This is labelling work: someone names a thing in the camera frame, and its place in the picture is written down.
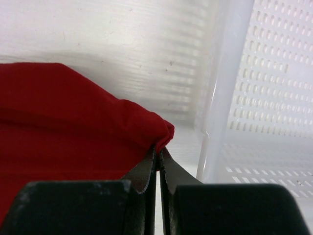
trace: white plastic basket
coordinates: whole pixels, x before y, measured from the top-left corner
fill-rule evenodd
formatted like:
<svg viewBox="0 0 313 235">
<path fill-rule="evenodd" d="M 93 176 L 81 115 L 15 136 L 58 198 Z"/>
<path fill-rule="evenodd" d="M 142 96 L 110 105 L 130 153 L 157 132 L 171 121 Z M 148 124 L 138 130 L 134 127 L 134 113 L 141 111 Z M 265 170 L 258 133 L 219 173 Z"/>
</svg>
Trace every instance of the white plastic basket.
<svg viewBox="0 0 313 235">
<path fill-rule="evenodd" d="M 0 21 L 0 62 L 72 67 L 171 121 L 198 179 L 282 184 L 313 227 L 313 0 L 3 0 Z"/>
</svg>

